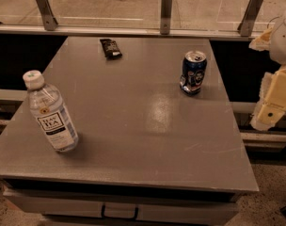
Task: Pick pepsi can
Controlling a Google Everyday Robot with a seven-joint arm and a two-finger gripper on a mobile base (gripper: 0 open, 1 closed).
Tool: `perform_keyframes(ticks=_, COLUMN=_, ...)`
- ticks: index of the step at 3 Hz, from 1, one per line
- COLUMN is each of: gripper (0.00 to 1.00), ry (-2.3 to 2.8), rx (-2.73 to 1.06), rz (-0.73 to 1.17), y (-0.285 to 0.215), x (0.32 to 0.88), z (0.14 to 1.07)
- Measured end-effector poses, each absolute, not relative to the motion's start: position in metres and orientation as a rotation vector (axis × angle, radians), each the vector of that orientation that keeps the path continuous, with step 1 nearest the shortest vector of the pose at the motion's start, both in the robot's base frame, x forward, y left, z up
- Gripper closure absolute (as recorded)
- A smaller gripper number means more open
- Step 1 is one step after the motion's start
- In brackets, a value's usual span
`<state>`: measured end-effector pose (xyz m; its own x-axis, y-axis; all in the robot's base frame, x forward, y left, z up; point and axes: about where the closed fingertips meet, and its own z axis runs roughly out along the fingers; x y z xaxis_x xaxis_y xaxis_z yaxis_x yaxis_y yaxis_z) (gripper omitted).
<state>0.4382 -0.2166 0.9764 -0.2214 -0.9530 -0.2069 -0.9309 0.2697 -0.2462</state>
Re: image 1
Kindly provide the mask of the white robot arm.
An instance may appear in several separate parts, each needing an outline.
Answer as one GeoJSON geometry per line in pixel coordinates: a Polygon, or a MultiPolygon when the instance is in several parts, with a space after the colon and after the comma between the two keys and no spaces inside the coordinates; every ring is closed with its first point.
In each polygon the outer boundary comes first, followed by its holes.
{"type": "Polygon", "coordinates": [[[274,26],[264,30],[249,47],[256,51],[268,51],[270,58],[280,65],[276,72],[264,74],[259,101],[250,122],[254,129],[267,131],[286,112],[286,9],[274,26]]]}

